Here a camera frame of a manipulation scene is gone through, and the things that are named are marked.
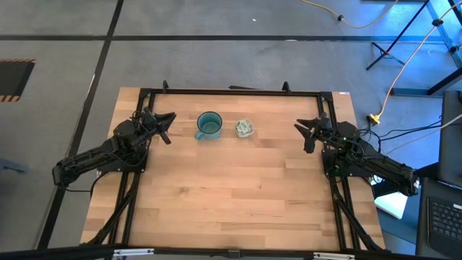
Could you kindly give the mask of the black metal stand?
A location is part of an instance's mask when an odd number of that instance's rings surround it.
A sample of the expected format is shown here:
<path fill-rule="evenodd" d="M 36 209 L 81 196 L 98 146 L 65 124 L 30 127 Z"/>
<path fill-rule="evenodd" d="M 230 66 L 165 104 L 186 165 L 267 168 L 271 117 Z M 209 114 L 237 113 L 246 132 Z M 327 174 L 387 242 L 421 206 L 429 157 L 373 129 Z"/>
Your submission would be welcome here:
<path fill-rule="evenodd" d="M 397 44 L 397 42 L 402 39 L 403 34 L 407 31 L 410 27 L 412 22 L 418 17 L 418 15 L 423 11 L 424 8 L 428 9 L 431 18 L 434 20 L 437 19 L 437 12 L 435 8 L 430 3 L 430 0 L 404 0 L 410 2 L 422 2 L 422 6 L 416 12 L 416 14 L 411 18 L 411 20 L 407 23 L 404 29 L 398 34 L 395 40 L 391 43 L 391 45 L 385 50 L 380 47 L 377 43 L 372 42 L 372 45 L 380 51 L 379 57 L 377 57 L 369 66 L 366 67 L 366 70 L 369 71 L 371 68 L 376 65 L 379 61 L 383 60 L 384 58 L 390 58 L 394 61 L 397 61 L 402 66 L 404 66 L 404 62 L 395 56 L 391 55 L 391 49 Z M 402 87 L 393 87 L 391 89 L 391 95 L 395 96 L 415 96 L 415 97 L 439 97 L 441 96 L 444 91 L 448 90 L 450 87 L 458 83 L 462 80 L 462 58 L 459 57 L 457 54 L 458 51 L 462 54 L 462 46 L 456 45 L 447 34 L 443 25 L 439 25 L 437 27 L 437 31 L 440 34 L 441 41 L 444 42 L 445 46 L 447 47 L 450 56 L 454 60 L 454 63 L 457 66 L 457 69 L 449 74 L 447 77 L 436 83 L 434 86 L 430 87 L 429 89 L 419 89 L 419 88 L 402 88 Z"/>

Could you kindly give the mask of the black laptop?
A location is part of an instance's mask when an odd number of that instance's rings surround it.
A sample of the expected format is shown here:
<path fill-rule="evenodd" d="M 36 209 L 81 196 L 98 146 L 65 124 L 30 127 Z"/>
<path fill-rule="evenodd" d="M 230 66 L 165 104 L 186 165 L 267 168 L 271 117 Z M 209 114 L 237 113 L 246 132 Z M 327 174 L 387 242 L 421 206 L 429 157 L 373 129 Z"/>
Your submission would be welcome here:
<path fill-rule="evenodd" d="M 416 255 L 462 260 L 462 189 L 422 181 Z"/>

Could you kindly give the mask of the black aluminium table frame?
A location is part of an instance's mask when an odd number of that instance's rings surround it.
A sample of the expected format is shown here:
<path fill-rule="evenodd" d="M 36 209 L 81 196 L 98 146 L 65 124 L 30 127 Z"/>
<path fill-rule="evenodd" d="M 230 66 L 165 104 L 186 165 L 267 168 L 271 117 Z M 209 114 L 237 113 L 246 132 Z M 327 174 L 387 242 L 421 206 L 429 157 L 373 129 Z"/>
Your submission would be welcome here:
<path fill-rule="evenodd" d="M 175 112 L 171 144 L 154 138 L 145 170 L 109 173 L 95 185 L 81 240 L 89 242 L 133 183 L 135 202 L 111 241 L 155 254 L 303 257 L 364 248 L 334 204 L 322 144 L 303 150 L 294 124 L 326 112 L 355 122 L 346 92 L 139 89 L 123 87 L 113 111 L 118 124 L 137 105 Z M 195 138 L 207 111 L 222 117 L 218 139 Z M 241 119 L 253 134 L 239 138 Z"/>

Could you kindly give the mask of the dark grey equipment box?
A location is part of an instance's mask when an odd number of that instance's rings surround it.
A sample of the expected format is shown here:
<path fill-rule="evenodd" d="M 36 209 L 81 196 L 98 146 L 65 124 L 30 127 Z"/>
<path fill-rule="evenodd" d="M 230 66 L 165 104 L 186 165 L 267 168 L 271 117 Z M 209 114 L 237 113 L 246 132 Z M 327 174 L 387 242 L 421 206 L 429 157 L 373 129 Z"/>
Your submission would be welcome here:
<path fill-rule="evenodd" d="M 461 116 L 440 132 L 439 179 L 462 188 L 462 91 L 443 96 L 443 125 Z"/>

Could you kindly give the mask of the pale green sachet packet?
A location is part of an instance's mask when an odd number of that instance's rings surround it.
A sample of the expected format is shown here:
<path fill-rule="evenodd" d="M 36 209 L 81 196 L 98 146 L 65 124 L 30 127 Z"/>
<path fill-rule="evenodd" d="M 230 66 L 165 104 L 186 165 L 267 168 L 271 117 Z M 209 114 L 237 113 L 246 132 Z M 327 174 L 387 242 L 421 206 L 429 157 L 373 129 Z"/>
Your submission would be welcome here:
<path fill-rule="evenodd" d="M 247 137 L 253 131 L 251 123 L 247 120 L 238 121 L 236 126 L 237 135 L 241 138 Z"/>

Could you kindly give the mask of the hazard-striped floor hatch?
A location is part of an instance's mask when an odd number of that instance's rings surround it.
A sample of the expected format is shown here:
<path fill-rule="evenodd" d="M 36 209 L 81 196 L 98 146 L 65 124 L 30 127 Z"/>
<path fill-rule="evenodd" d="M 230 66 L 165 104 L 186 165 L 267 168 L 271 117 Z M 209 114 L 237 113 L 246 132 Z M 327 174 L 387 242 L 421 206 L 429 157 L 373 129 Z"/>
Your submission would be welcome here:
<path fill-rule="evenodd" d="M 0 103 L 17 102 L 35 66 L 35 59 L 0 58 Z"/>

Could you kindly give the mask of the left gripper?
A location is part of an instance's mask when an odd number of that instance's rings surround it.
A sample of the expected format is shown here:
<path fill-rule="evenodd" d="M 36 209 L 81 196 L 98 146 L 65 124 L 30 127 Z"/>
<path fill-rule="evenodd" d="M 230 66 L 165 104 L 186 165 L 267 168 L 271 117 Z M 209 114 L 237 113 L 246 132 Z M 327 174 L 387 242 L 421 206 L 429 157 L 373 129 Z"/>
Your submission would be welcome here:
<path fill-rule="evenodd" d="M 144 125 L 141 123 L 141 115 L 136 117 L 137 122 L 137 139 L 147 139 L 159 133 L 158 124 L 162 126 L 170 126 L 176 118 L 176 113 L 155 114 L 157 122 L 153 124 Z M 160 137 L 166 144 L 171 144 L 171 141 L 165 131 L 160 132 Z"/>

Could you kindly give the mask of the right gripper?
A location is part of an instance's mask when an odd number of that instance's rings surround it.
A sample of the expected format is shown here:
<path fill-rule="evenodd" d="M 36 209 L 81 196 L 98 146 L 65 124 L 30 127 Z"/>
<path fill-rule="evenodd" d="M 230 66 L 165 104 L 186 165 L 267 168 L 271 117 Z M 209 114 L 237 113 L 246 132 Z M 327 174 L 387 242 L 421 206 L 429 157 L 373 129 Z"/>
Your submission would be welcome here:
<path fill-rule="evenodd" d="M 294 124 L 295 128 L 300 131 L 314 131 L 314 137 L 325 144 L 340 144 L 339 135 L 333 128 L 324 128 L 319 126 L 320 119 L 297 119 Z M 312 154 L 315 149 L 315 138 L 313 136 L 306 136 L 304 142 L 304 151 Z"/>

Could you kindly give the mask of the clear plastic container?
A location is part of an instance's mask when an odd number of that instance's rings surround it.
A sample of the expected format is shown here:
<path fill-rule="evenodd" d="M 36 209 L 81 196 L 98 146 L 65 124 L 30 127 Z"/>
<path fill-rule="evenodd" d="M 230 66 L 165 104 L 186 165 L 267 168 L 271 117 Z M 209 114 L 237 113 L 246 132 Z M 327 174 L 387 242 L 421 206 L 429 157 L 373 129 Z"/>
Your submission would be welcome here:
<path fill-rule="evenodd" d="M 239 138 L 250 137 L 254 132 L 251 120 L 248 118 L 239 120 L 235 126 L 235 131 Z"/>

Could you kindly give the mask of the teal ceramic mug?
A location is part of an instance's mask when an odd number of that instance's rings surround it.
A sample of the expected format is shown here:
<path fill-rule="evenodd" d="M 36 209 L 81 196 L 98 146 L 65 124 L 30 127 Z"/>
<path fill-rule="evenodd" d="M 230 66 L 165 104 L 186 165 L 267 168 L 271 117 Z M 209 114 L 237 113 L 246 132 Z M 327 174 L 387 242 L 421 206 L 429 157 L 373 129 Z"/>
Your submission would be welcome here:
<path fill-rule="evenodd" d="M 222 124 L 222 117 L 218 113 L 214 111 L 202 113 L 197 119 L 196 140 L 218 139 L 221 134 Z"/>

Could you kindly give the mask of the silver metal bracket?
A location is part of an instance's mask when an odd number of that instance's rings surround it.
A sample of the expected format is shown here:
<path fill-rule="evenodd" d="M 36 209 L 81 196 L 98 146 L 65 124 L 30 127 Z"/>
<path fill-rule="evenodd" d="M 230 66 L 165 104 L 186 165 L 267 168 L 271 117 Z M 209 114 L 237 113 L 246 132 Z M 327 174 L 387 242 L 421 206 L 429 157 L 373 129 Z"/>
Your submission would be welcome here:
<path fill-rule="evenodd" d="M 144 256 L 154 254 L 153 248 L 125 248 L 113 251 L 113 257 Z"/>
<path fill-rule="evenodd" d="M 356 260 L 355 255 L 344 253 L 314 252 L 313 260 Z"/>

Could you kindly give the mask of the white flat board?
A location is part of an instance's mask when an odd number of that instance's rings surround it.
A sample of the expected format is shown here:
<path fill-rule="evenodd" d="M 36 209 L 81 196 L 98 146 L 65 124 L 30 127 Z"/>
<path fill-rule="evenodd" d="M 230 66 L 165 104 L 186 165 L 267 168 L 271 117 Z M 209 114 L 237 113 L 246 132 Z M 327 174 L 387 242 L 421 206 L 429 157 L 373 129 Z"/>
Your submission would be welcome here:
<path fill-rule="evenodd" d="M 404 215 L 408 197 L 400 192 L 379 196 L 375 199 L 375 206 L 378 209 L 400 220 Z"/>

